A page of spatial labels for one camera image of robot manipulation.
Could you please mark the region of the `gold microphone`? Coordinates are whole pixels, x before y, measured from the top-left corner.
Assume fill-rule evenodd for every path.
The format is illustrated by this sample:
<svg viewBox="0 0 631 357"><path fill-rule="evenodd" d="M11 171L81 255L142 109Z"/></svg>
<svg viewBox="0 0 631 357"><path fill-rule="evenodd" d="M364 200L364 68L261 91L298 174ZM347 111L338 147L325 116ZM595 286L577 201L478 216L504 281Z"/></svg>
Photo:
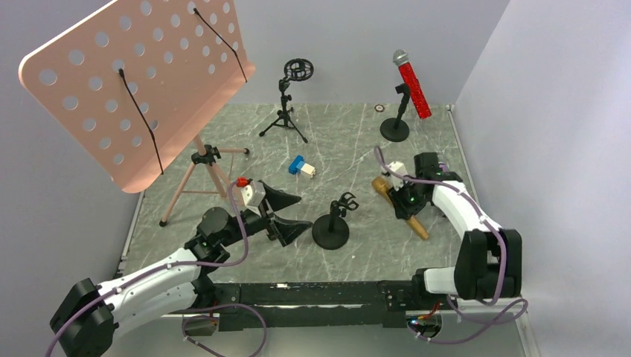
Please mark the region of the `gold microphone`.
<svg viewBox="0 0 631 357"><path fill-rule="evenodd" d="M395 212L395 216L398 219L404 220L408 227L414 231L421 239L427 240L429 238L428 231L423 227L420 221L416 218L416 216L407 216L405 214L400 214L398 211L398 206L395 204L394 200L389 196L390 191L392 190L391 185L388 181L382 176L378 176L374 178L371 182L372 188L379 194L387 203L392 206Z"/></svg>

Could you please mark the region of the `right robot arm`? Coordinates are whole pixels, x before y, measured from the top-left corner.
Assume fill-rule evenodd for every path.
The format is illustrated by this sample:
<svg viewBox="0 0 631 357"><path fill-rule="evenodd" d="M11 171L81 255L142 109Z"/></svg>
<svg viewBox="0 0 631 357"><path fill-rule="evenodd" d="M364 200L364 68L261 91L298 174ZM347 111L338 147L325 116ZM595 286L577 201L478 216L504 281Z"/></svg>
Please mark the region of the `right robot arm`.
<svg viewBox="0 0 631 357"><path fill-rule="evenodd" d="M446 169L435 152L414 157L414 174L392 161L382 170L392 187L387 196L397 218L409 220L436 207L458 234L455 265L421 268L413 276L422 297L451 295L491 304L516 298L522 287L522 237L492 220L469 194L463 179Z"/></svg>

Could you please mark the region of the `red glitter microphone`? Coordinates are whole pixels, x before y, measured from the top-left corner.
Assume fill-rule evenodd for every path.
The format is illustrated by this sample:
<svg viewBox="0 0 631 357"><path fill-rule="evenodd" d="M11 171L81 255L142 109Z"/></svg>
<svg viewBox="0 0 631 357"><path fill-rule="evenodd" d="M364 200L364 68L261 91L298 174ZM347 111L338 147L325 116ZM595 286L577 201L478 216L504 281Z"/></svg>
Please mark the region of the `red glitter microphone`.
<svg viewBox="0 0 631 357"><path fill-rule="evenodd" d="M430 106L424 96L420 82L409 62L409 55L403 49L397 49L392 56L392 62L397 66L403 82L409 87L411 101L421 120L432 116Z"/></svg>

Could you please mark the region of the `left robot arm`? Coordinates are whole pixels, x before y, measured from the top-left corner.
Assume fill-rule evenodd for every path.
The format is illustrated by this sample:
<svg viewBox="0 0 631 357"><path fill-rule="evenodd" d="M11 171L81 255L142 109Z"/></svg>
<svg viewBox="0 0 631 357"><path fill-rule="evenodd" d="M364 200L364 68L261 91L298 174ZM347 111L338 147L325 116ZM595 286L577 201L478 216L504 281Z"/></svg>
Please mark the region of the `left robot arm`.
<svg viewBox="0 0 631 357"><path fill-rule="evenodd" d="M231 211L203 213L195 235L164 259L118 279L75 283L50 320L54 339L67 356L101 356L122 336L171 312L215 306L225 298L211 272L237 266L249 254L249 237L261 231L282 246L294 242L312 223L279 217L300 196L263 181L239 178L228 187Z"/></svg>

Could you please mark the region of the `black round mic stand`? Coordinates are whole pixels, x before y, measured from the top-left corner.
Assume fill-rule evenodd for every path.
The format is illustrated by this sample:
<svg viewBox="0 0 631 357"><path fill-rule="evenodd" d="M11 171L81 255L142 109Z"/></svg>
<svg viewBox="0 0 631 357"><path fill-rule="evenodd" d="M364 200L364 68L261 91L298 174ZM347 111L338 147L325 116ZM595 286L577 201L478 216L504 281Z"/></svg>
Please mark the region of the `black round mic stand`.
<svg viewBox="0 0 631 357"><path fill-rule="evenodd" d="M359 207L355 198L351 192L344 192L339 199L330 203L328 214L317 218L312 226L312 237L316 245L332 251L347 243L350 230L344 218L348 211Z"/></svg>
<svg viewBox="0 0 631 357"><path fill-rule="evenodd" d="M390 142L402 142L409 136L409 126L403 120L410 101L410 88L407 84L401 83L395 87L395 91L402 95L400 105L398 106L397 116L384 120L379 128L380 134L384 139Z"/></svg>

